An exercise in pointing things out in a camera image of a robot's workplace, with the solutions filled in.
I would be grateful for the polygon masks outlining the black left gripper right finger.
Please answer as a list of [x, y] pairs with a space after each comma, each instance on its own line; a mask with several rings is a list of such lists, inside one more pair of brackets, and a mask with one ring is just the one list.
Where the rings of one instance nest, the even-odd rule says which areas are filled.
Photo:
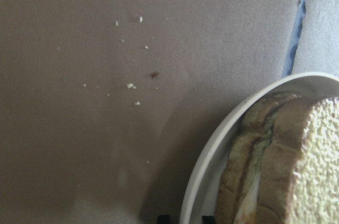
[[213, 216], [202, 216], [203, 224], [213, 224]]

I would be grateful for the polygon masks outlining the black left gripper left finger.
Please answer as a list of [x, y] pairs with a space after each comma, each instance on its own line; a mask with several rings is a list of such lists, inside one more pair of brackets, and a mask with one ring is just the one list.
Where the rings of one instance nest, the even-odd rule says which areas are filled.
[[157, 224], [170, 224], [170, 215], [159, 215], [157, 217]]

